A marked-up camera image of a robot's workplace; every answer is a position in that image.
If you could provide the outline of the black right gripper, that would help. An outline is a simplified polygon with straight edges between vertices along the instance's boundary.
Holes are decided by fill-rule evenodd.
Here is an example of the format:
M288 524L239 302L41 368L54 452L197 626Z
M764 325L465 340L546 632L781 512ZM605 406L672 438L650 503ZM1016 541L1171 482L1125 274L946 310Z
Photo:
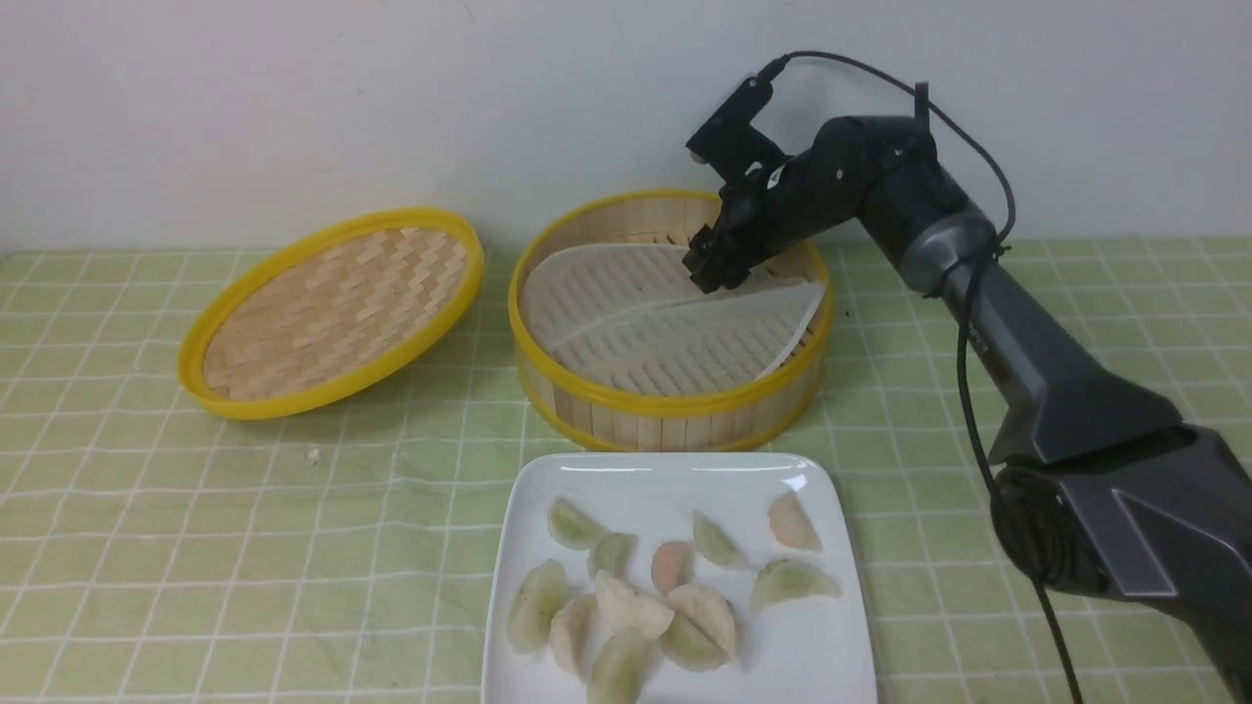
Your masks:
M813 238L810 162L755 170L727 190L715 227L689 241L684 266L704 293L734 291L752 267Z

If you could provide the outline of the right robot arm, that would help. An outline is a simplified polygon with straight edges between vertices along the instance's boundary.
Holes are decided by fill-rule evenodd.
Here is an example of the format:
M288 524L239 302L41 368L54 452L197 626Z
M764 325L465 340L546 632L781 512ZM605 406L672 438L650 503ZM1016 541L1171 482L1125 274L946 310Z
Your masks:
M959 390L974 353L1005 398L997 440L975 456L1007 557L1038 595L1143 604L1184 623L1247 703L1246 468L1214 428L1106 370L999 263L1002 232L939 160L930 122L954 122L925 83L909 94L911 115L833 116L788 155L752 125L771 83L747 76L686 143L724 182L717 219L684 259L694 284L737 288L754 267L858 220L904 286L957 319Z

